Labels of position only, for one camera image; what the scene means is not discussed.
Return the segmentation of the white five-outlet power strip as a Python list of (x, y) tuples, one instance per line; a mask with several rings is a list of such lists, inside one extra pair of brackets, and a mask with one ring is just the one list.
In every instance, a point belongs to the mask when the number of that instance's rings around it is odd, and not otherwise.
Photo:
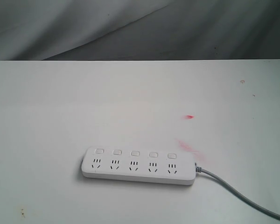
[(81, 171), (87, 178), (185, 186), (196, 178), (192, 154), (141, 148), (88, 148)]

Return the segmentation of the grey backdrop cloth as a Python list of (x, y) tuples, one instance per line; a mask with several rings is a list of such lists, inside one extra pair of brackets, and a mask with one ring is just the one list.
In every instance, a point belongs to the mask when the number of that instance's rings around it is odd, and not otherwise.
[(280, 59), (280, 0), (0, 0), (0, 60)]

